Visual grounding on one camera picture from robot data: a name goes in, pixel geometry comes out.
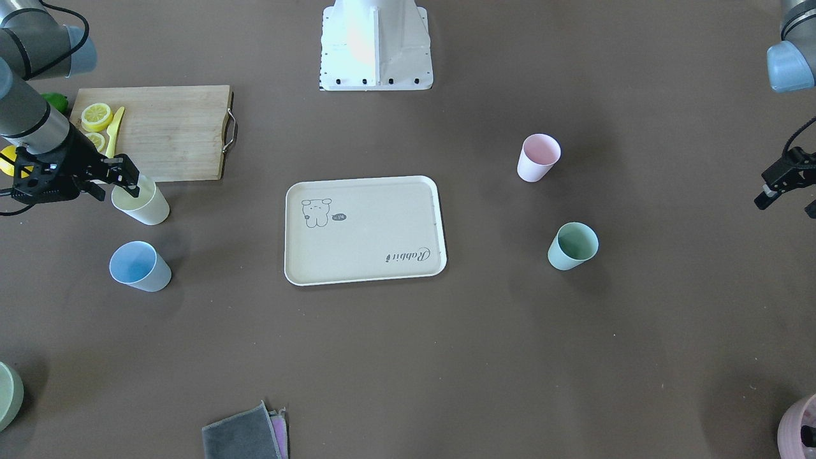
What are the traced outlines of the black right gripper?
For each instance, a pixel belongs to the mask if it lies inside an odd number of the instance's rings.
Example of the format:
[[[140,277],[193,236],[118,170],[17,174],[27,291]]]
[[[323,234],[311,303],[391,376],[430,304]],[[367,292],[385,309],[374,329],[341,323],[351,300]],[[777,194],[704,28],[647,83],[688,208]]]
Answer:
[[[113,191],[137,198],[139,176],[128,155],[109,159],[70,125],[65,140],[52,151],[35,155],[32,146],[18,148],[9,197],[24,205],[75,200],[80,194],[104,201]]]

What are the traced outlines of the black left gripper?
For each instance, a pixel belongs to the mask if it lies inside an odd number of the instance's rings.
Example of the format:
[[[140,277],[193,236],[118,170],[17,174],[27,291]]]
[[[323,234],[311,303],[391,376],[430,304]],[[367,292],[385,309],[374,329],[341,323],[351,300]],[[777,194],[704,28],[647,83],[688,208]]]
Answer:
[[[762,173],[764,185],[754,200],[755,206],[764,211],[786,192],[814,186],[814,162],[814,154],[806,153],[801,147],[788,149]],[[811,201],[804,212],[807,217],[816,219],[816,201]]]

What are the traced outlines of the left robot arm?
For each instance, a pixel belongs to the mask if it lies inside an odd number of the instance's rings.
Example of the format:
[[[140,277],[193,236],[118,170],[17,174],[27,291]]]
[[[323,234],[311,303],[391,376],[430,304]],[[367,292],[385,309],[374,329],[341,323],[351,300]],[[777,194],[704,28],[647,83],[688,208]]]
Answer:
[[[766,52],[769,86],[778,94],[803,91],[815,85],[815,3],[783,1],[779,41]],[[761,177],[762,191],[755,206],[766,210],[781,196],[815,184],[815,156],[794,142],[814,126],[811,117],[784,143],[780,157],[766,168]]]

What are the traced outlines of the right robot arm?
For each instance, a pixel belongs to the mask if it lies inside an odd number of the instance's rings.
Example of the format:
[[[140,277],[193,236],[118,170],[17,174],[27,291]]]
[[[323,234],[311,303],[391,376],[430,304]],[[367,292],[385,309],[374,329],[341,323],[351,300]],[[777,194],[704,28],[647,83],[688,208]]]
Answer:
[[[82,26],[60,24],[58,11],[73,10],[44,1],[1,3],[1,134],[14,145],[12,185],[4,198],[24,210],[55,201],[75,200],[88,194],[105,200],[102,184],[115,185],[133,197],[140,195],[140,172],[125,154],[109,159],[56,110],[31,81],[89,73],[97,63],[96,47],[87,19],[76,13]]]

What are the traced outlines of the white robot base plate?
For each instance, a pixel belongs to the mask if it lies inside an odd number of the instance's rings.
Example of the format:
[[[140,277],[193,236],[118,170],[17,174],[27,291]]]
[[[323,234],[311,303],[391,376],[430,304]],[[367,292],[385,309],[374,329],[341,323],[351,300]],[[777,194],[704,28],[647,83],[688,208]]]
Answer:
[[[416,2],[336,1],[321,18],[320,90],[432,88],[428,12]]]

